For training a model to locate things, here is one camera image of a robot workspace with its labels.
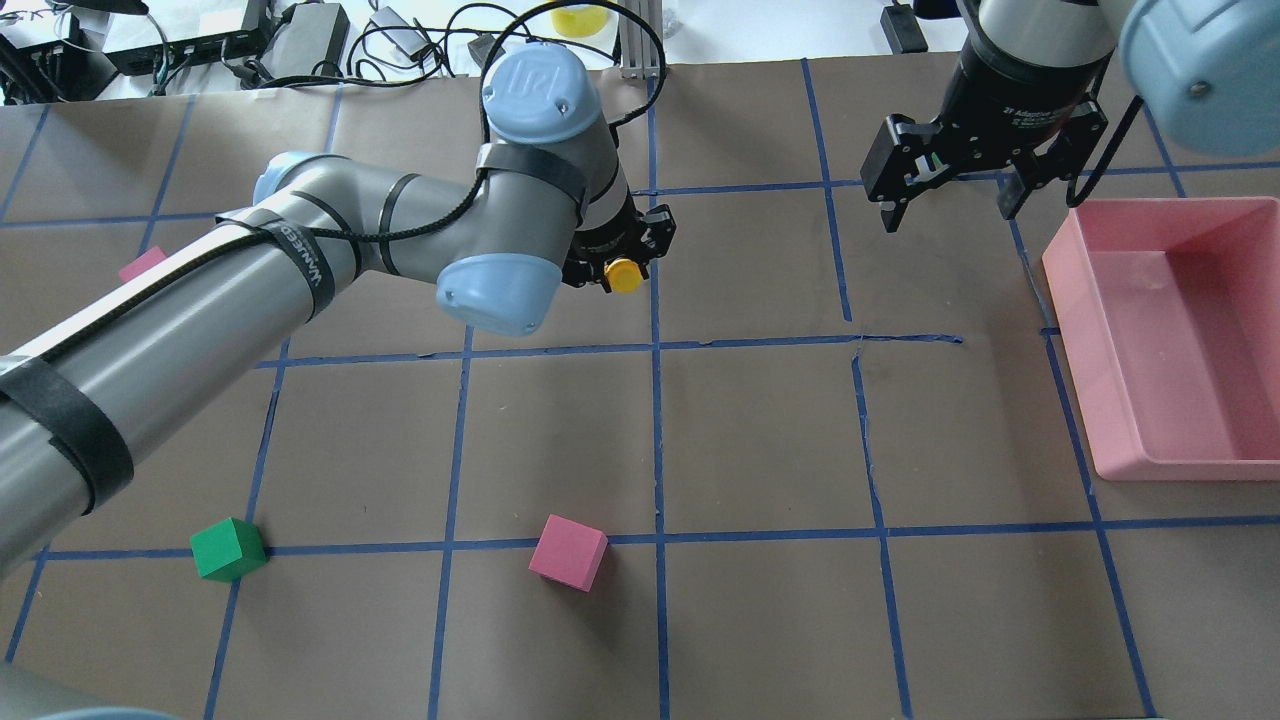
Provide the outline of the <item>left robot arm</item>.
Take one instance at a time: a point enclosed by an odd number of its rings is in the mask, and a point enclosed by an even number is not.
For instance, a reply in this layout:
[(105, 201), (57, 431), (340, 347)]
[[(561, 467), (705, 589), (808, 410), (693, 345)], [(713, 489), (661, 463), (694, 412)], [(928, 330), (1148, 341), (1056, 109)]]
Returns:
[(484, 72), (471, 184), (283, 152), (253, 201), (3, 357), (3, 570), (123, 491), (192, 416), (366, 272), (526, 337), (559, 287), (620, 292), (675, 236), (639, 211), (582, 61), (527, 44)]

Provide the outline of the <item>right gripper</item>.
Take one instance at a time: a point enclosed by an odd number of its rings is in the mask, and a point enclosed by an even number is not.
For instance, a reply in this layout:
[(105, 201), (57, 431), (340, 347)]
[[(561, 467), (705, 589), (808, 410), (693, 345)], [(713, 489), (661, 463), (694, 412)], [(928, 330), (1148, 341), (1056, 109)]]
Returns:
[(896, 232), (910, 201), (956, 174), (1012, 164), (998, 195), (1005, 220), (1034, 192), (1079, 176), (1108, 124), (1092, 90), (1107, 60), (1043, 65), (986, 35), (968, 36), (937, 117), (886, 117), (861, 164), (861, 186), (884, 231)]

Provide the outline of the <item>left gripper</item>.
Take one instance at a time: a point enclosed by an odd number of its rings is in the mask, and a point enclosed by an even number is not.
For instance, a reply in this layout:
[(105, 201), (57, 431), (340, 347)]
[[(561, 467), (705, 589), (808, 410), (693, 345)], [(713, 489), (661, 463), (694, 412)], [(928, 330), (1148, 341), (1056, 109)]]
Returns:
[(669, 205), (660, 204), (641, 213), (627, 196), (620, 210), (599, 227), (577, 231), (562, 264), (562, 283), (582, 288), (596, 284), (607, 291), (604, 266), (617, 258), (630, 258), (646, 269), (666, 256), (677, 224)]

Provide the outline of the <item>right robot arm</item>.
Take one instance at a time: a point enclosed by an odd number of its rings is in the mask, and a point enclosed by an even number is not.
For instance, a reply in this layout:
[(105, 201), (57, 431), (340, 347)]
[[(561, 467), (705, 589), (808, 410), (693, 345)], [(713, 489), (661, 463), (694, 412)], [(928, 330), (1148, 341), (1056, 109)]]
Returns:
[(1010, 169), (998, 209), (1037, 190), (1083, 204), (1148, 111), (1175, 145), (1221, 158), (1277, 149), (1275, 1), (948, 1), (966, 24), (941, 109), (891, 114), (861, 164), (884, 229), (959, 176)]

